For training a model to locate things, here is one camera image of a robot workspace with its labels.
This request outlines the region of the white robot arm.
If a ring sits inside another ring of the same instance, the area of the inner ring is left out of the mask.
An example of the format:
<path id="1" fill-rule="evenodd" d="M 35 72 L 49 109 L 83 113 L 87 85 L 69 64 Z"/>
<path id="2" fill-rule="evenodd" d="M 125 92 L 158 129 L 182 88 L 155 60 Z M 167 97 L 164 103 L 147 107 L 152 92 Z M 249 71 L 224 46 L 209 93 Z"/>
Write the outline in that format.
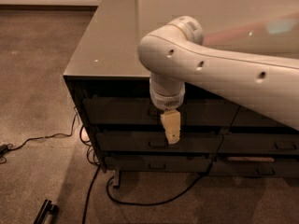
<path id="1" fill-rule="evenodd" d="M 163 110 L 161 122 L 170 145 L 180 138 L 185 85 L 299 128 L 299 61 L 204 47 L 199 22 L 179 17 L 145 35 L 138 59 L 150 71 L 149 93 Z"/>

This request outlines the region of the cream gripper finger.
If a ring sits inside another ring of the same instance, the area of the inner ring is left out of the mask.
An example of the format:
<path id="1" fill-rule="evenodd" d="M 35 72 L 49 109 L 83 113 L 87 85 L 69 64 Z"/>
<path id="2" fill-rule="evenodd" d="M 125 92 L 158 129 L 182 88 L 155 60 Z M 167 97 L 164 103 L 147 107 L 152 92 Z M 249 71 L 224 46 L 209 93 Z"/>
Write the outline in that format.
<path id="1" fill-rule="evenodd" d="M 165 136 L 166 136 L 168 144 L 169 145 L 174 145 L 180 139 L 180 132 L 166 132 Z"/>

